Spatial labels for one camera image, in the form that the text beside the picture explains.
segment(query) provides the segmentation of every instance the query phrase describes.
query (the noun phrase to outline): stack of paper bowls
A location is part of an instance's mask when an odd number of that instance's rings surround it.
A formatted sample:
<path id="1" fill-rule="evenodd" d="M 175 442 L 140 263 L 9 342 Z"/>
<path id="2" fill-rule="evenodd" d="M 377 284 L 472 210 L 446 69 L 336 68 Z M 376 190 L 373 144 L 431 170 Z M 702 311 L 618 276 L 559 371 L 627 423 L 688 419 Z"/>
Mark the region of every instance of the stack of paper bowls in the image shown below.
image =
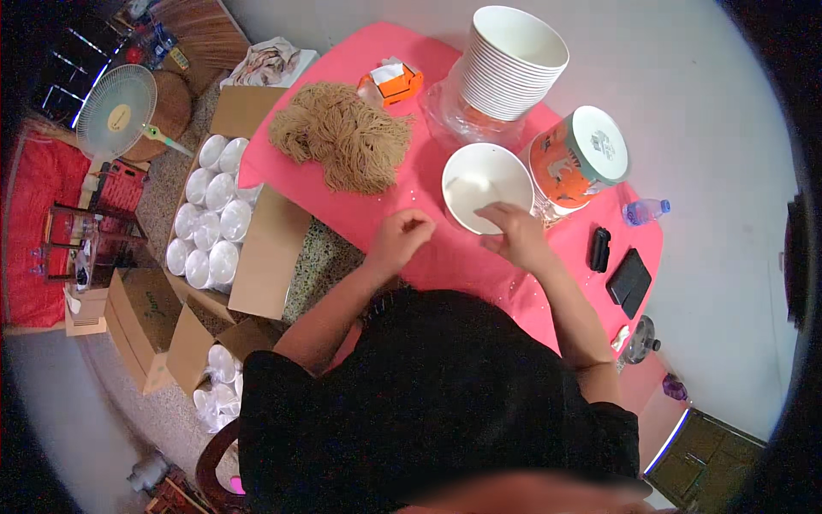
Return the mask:
<path id="1" fill-rule="evenodd" d="M 568 65 L 565 41 L 544 21 L 512 7 L 476 11 L 459 82 L 466 102 L 514 121 L 539 103 Z"/>

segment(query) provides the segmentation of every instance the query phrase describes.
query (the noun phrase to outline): plastic water bottle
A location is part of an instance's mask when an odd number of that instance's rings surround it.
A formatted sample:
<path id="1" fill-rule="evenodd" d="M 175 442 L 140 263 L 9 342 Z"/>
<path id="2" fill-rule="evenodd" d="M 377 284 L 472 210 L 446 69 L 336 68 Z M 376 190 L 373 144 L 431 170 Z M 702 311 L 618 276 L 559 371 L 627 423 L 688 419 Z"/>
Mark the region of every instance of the plastic water bottle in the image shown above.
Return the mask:
<path id="1" fill-rule="evenodd" d="M 644 198 L 622 207 L 622 219 L 625 220 L 628 226 L 638 227 L 658 220 L 659 216 L 666 212 L 671 212 L 671 202 L 668 200 L 659 201 Z"/>

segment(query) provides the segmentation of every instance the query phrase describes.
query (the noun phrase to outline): chair backrest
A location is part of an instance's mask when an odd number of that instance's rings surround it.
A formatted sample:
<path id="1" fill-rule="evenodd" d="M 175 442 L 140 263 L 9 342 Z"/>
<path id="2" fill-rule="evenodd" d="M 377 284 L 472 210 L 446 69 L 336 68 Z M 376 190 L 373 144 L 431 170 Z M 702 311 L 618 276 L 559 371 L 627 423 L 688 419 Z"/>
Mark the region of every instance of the chair backrest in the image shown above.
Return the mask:
<path id="1" fill-rule="evenodd" d="M 217 480 L 217 465 L 225 451 L 237 440 L 239 434 L 240 420 L 235 419 L 214 435 L 197 461 L 195 472 L 197 485 L 211 508 L 219 514 L 251 513 L 251 509 L 246 507 L 244 496 L 228 491 Z"/>

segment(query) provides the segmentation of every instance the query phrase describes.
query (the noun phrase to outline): wooden door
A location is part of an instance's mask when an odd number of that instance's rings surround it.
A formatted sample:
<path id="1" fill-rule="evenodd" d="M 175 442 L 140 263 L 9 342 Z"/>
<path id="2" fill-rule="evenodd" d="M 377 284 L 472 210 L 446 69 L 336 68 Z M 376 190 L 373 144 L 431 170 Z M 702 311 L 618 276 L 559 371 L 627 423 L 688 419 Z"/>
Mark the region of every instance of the wooden door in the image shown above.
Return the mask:
<path id="1" fill-rule="evenodd" d="M 646 479 L 677 507 L 725 512 L 764 442 L 696 409 Z"/>

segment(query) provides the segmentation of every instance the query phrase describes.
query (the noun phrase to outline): electric fan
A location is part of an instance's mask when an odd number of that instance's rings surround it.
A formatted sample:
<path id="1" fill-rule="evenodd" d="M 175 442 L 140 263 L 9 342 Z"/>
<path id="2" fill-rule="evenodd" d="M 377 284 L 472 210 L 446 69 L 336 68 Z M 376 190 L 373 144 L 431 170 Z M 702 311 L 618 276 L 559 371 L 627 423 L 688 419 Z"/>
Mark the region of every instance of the electric fan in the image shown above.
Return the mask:
<path id="1" fill-rule="evenodd" d="M 157 103 L 157 83 L 144 67 L 125 64 L 103 75 L 77 118 L 77 141 L 93 163 L 117 159 L 145 136 L 193 157 L 186 147 L 149 124 Z"/>

